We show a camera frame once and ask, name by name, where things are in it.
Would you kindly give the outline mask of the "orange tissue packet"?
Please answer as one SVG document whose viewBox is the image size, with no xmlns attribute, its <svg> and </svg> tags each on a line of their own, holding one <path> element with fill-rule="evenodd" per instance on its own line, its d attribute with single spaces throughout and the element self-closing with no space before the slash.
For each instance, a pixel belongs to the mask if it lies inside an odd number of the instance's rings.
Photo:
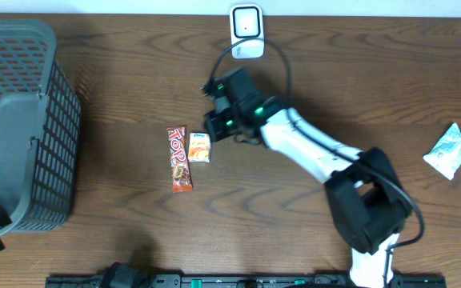
<svg viewBox="0 0 461 288">
<path fill-rule="evenodd" d="M 211 140 L 205 133 L 190 133 L 188 159 L 190 162 L 210 162 Z"/>
</svg>

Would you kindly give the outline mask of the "red Top chocolate bar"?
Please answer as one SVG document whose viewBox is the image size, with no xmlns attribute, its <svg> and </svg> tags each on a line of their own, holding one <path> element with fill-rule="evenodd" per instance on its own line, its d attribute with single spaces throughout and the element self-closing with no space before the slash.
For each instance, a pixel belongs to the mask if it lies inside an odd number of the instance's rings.
<svg viewBox="0 0 461 288">
<path fill-rule="evenodd" d="M 167 128 L 167 133 L 170 147 L 173 192 L 192 191 L 193 184 L 186 153 L 186 127 L 171 126 Z"/>
</svg>

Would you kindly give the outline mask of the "teal wet wipes pack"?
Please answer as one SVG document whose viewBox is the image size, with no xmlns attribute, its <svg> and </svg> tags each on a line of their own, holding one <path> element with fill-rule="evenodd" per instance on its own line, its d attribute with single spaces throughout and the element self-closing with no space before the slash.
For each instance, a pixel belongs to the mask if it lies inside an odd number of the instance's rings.
<svg viewBox="0 0 461 288">
<path fill-rule="evenodd" d="M 461 130 L 457 123 L 449 127 L 423 160 L 448 180 L 454 178 L 461 166 Z"/>
</svg>

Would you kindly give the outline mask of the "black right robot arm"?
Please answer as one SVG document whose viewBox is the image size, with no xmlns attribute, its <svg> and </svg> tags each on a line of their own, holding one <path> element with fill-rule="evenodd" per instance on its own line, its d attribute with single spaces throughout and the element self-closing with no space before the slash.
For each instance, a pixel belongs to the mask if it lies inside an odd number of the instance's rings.
<svg viewBox="0 0 461 288">
<path fill-rule="evenodd" d="M 214 109 L 205 116 L 210 138 L 217 142 L 251 133 L 322 183 L 335 229 L 351 247 L 352 283 L 388 287 L 394 278 L 393 251 L 402 246 L 401 230 L 420 211 L 383 151 L 346 146 L 275 97 L 254 94 L 238 100 L 213 94 L 210 100 Z"/>
</svg>

